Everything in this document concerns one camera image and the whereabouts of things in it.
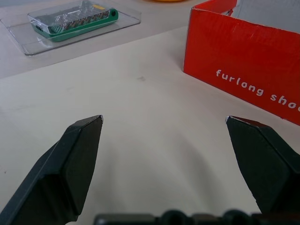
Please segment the green circuit board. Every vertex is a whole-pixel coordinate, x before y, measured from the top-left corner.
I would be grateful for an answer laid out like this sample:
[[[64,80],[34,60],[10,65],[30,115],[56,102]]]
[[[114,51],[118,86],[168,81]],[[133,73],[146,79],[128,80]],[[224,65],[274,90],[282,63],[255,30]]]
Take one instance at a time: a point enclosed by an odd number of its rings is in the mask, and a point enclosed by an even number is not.
[[[53,42],[62,42],[115,23],[119,13],[110,6],[79,0],[34,11],[27,16],[34,31]]]

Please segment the red gift box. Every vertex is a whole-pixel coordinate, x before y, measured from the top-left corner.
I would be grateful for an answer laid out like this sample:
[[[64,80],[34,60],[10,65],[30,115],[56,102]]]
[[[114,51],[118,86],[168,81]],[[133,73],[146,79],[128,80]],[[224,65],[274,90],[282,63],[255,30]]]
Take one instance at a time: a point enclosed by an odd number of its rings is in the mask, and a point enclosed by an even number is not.
[[[280,6],[300,29],[300,1],[251,1]],[[300,31],[242,19],[245,2],[207,0],[192,7],[183,71],[300,126]]]

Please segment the clear plastic tray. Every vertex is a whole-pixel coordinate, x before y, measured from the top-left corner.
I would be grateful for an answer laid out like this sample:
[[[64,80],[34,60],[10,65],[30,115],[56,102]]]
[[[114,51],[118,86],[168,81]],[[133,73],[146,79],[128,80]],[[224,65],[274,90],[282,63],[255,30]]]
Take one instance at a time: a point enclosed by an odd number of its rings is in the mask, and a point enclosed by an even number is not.
[[[43,7],[41,9],[51,8],[75,1],[79,0],[68,0],[67,2],[61,1],[55,3],[52,6]],[[36,31],[34,31],[27,14],[41,9],[25,12],[22,15],[12,15],[4,17],[0,19],[0,24],[5,27],[7,33],[10,34],[11,38],[15,41],[17,46],[25,55],[33,56],[39,53],[44,53],[53,49],[58,49],[63,46],[71,45],[86,39],[101,36],[141,23],[141,12],[139,11],[126,7],[112,0],[91,1],[99,5],[110,6],[115,8],[119,13],[118,20],[111,25],[79,35],[77,37],[70,38],[62,42],[53,42],[50,39],[45,38]]]

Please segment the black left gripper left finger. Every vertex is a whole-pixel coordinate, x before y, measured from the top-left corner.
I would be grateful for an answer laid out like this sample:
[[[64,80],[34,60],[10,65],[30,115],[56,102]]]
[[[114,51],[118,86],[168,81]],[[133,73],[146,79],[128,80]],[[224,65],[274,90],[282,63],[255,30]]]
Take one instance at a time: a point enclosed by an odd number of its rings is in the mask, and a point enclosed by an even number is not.
[[[83,211],[103,116],[70,125],[34,164],[0,213],[0,225],[66,225]]]

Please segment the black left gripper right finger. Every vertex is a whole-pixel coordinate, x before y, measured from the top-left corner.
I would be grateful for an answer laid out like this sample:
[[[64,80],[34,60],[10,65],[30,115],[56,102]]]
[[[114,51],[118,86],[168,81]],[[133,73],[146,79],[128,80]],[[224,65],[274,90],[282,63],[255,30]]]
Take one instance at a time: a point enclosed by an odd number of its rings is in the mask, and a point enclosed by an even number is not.
[[[227,116],[240,172],[262,213],[300,213],[300,154],[271,127]]]

